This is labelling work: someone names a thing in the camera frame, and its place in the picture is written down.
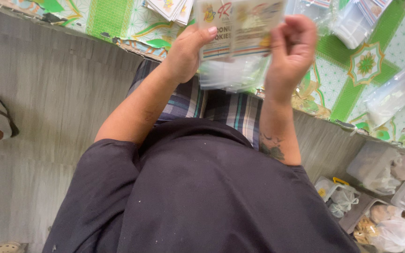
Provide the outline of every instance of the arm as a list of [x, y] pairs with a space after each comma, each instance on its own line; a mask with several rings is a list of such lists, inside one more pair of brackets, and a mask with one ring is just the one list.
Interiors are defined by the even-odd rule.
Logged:
[[300, 165], [291, 97], [314, 60], [316, 27], [305, 16], [287, 16], [271, 36], [273, 58], [265, 81], [259, 150], [284, 164]]
[[190, 80], [199, 65], [199, 49], [211, 42], [217, 28], [188, 26], [176, 38], [166, 59], [104, 121], [95, 142], [102, 139], [142, 144], [173, 91]]

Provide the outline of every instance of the hand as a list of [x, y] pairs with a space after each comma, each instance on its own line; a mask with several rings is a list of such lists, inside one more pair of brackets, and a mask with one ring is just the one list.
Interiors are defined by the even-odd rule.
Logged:
[[199, 67], [199, 49], [217, 35], [217, 27], [199, 30], [197, 25], [188, 26], [174, 41], [162, 67], [170, 81], [188, 82]]
[[271, 31], [266, 100], [290, 103], [293, 90], [314, 61], [316, 42], [316, 26], [304, 15], [286, 16], [285, 23]]

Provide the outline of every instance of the dark top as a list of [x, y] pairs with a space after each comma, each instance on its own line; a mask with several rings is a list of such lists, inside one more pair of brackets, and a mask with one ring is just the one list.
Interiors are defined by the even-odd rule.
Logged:
[[138, 150], [101, 140], [82, 155], [43, 249], [61, 252], [359, 252], [301, 166], [237, 130], [185, 118]]

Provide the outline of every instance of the gray floor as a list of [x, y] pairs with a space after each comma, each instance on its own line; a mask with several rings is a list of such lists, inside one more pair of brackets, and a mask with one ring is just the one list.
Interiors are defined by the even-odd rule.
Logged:
[[[0, 242], [41, 251], [79, 157], [125, 97], [141, 60], [0, 13], [0, 97], [21, 130], [0, 141]], [[310, 179], [350, 180], [345, 168], [364, 139], [301, 113], [295, 124]]]

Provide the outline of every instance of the striped fabric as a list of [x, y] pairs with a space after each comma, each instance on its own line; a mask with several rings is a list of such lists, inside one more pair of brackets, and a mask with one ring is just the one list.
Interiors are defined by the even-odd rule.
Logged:
[[[144, 60], [137, 69], [129, 89], [130, 95], [159, 64]], [[259, 117], [262, 100], [244, 94], [228, 94], [224, 90], [200, 90], [194, 77], [180, 84], [160, 115], [157, 124], [176, 118], [206, 118], [227, 124], [241, 132], [259, 149]]]

